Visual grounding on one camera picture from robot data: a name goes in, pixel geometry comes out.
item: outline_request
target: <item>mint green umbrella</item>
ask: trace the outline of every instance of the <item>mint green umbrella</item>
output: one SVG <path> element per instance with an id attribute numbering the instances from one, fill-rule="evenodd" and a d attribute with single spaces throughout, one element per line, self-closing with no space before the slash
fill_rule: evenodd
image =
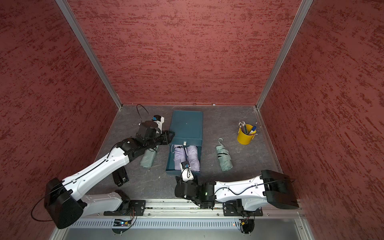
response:
<path id="1" fill-rule="evenodd" d="M 218 143 L 220 145 L 216 147 L 216 151 L 217 151 L 217 157 L 220 163 L 221 170 L 222 171 L 231 170 L 233 168 L 233 165 L 231 162 L 232 159 L 231 159 L 231 156 L 229 155 L 228 150 L 223 145 L 223 139 L 219 138 Z"/>

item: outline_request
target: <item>metal corner post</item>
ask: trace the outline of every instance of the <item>metal corner post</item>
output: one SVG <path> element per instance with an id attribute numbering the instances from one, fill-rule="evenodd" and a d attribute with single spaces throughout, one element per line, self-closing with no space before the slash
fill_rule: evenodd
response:
<path id="1" fill-rule="evenodd" d="M 296 16 L 292 22 L 291 28 L 288 31 L 287 37 L 285 38 L 283 46 L 281 47 L 280 53 L 277 56 L 277 59 L 276 59 L 275 65 L 272 68 L 271 74 L 269 75 L 265 83 L 265 86 L 263 88 L 263 91 L 260 94 L 260 97 L 256 103 L 257 109 L 261 109 L 261 106 L 266 96 L 268 95 L 269 90 L 271 89 L 271 86 L 277 76 L 277 73 L 280 70 L 281 65 L 284 62 L 285 57 L 287 56 L 289 49 L 291 48 L 293 40 L 295 39 L 297 33 L 299 32 L 301 24 L 303 23 L 304 18 L 307 15 L 307 12 L 312 2 L 313 0 L 303 0 L 301 2 L 299 9 L 297 10 Z"/>
<path id="2" fill-rule="evenodd" d="M 91 45 L 89 44 L 87 37 L 85 37 L 85 34 L 81 30 L 81 27 L 79 23 L 76 20 L 76 17 L 74 16 L 71 7 L 69 6 L 68 2 L 66 0 L 55 0 L 57 5 L 59 5 L 60 10 L 64 14 L 64 17 L 67 19 L 67 22 L 71 26 L 73 32 L 75 33 L 77 39 L 79 40 L 80 44 L 83 46 L 84 51 L 88 55 L 89 59 L 91 60 L 93 66 L 95 67 L 97 73 L 99 74 L 101 80 L 103 81 L 105 87 L 107 88 L 109 94 L 115 101 L 117 107 L 119 109 L 122 108 L 122 102 L 119 99 L 119 96 L 117 95 L 115 89 L 113 88 L 111 82 L 108 79 L 107 74 L 105 73 L 103 67 L 101 66 L 101 63 L 99 62 L 96 54 L 94 53 Z"/>

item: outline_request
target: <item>aluminum frame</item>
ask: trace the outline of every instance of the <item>aluminum frame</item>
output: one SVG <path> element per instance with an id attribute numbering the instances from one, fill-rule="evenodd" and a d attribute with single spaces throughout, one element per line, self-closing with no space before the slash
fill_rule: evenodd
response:
<path id="1" fill-rule="evenodd" d="M 269 137 L 269 134 L 268 134 L 268 131 L 266 129 L 263 117 L 262 117 L 262 115 L 260 113 L 260 110 L 257 109 L 256 106 L 253 108 L 253 110 L 255 112 L 257 122 L 259 123 L 259 126 L 260 126 L 259 131 L 261 131 L 261 133 L 263 135 L 263 138 L 264 138 L 264 141 L 265 141 L 265 144 L 266 144 L 266 148 L 268 150 L 269 155 L 272 158 L 273 163 L 276 166 L 277 172 L 283 173 L 283 170 L 281 169 L 279 160 L 277 158 L 275 149 L 274 149 L 273 144 L 271 142 L 271 138 Z"/>
<path id="2" fill-rule="evenodd" d="M 138 228 L 148 228 L 148 223 L 156 222 L 196 222 L 200 219 L 202 223 L 207 222 L 231 222 L 231 224 L 239 219 L 239 217 L 224 216 L 222 204 L 215 204 L 214 209 L 199 209 L 193 202 L 185 199 L 145 199 L 147 201 L 144 214 L 138 217 L 141 225 Z M 298 228 L 299 235 L 302 240 L 314 240 L 312 232 L 306 221 L 306 215 L 301 207 L 294 210 L 282 210 L 272 205 L 263 207 L 263 216 L 255 217 L 258 219 L 294 219 Z M 74 223 L 74 228 L 111 228 L 109 223 L 113 222 L 116 217 L 104 216 L 101 214 L 93 214 L 79 219 Z M 50 240 L 61 240 L 64 238 L 66 230 L 55 228 Z M 161 226 L 161 228 L 174 228 L 173 225 Z"/>
<path id="3" fill-rule="evenodd" d="M 79 40 L 80 44 L 83 46 L 84 51 L 88 55 L 89 59 L 91 60 L 91 63 L 93 64 L 94 68 L 96 69 L 97 73 L 99 74 L 101 80 L 103 81 L 105 87 L 107 88 L 109 94 L 113 98 L 113 101 L 115 101 L 116 106 L 118 109 L 122 108 L 122 102 L 120 101 L 120 98 L 118 94 L 116 93 L 115 89 L 113 88 L 111 82 L 109 81 L 109 78 L 107 74 L 105 73 L 100 61 L 98 60 L 95 52 L 93 51 L 91 45 L 89 44 L 87 37 L 85 36 L 84 32 L 82 31 L 80 24 L 77 22 L 76 17 L 74 16 L 71 7 L 69 6 L 68 2 L 66 0 L 55 0 L 57 5 L 59 5 L 60 10 L 64 14 L 64 17 L 67 19 L 67 22 L 71 26 L 74 34 L 76 35 L 77 39 Z"/>
<path id="4" fill-rule="evenodd" d="M 284 62 L 285 57 L 287 56 L 289 49 L 292 46 L 293 40 L 295 39 L 297 33 L 299 32 L 299 29 L 304 21 L 305 16 L 308 13 L 308 10 L 312 4 L 313 0 L 303 0 L 299 6 L 299 9 L 297 10 L 296 16 L 292 22 L 292 25 L 288 31 L 287 37 L 285 38 L 285 41 L 283 43 L 283 46 L 281 47 L 281 50 L 279 52 L 279 55 L 277 56 L 275 65 L 273 66 L 271 70 L 271 74 L 269 75 L 265 86 L 263 88 L 262 93 L 260 94 L 260 97 L 256 103 L 256 108 L 260 109 L 263 105 L 263 102 L 268 95 L 269 90 L 272 87 L 273 82 L 275 81 L 275 78 Z"/>

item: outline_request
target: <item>metal vent grille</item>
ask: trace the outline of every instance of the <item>metal vent grille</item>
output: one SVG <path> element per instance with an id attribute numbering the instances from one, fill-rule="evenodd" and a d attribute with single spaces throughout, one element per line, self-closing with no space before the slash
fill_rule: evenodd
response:
<path id="1" fill-rule="evenodd" d="M 71 228 L 111 228 L 114 219 L 84 218 L 72 224 Z"/>
<path id="2" fill-rule="evenodd" d="M 127 228 L 114 227 L 112 219 L 83 218 L 76 221 L 70 228 Z M 238 219 L 137 219 L 132 226 L 136 229 L 144 228 L 178 228 L 178 229 L 238 229 Z"/>

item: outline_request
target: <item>red textured wall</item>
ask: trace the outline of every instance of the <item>red textured wall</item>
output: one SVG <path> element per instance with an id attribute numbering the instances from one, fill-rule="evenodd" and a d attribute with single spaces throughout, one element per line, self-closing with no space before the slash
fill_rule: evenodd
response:
<path id="1" fill-rule="evenodd" d="M 384 236 L 384 2 L 313 2 L 262 106 L 316 240 Z"/>
<path id="2" fill-rule="evenodd" d="M 301 0 L 68 0 L 124 104 L 255 104 Z"/>
<path id="3" fill-rule="evenodd" d="M 0 239 L 44 240 L 54 224 L 32 206 L 94 161 L 117 108 L 54 0 L 2 1 L 0 16 Z"/>

